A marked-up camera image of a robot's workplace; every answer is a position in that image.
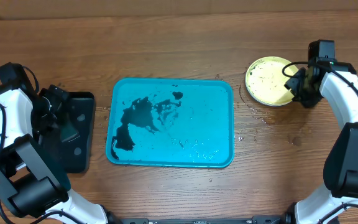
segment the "yellow plate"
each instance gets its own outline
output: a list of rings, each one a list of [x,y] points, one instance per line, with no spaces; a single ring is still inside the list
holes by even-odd
[[[291,63],[280,57],[264,57],[256,60],[246,73],[246,87],[249,94],[259,103],[282,106],[292,101],[292,93],[284,87],[289,79],[282,74],[285,65]],[[285,73],[294,75],[296,66],[288,67]]]

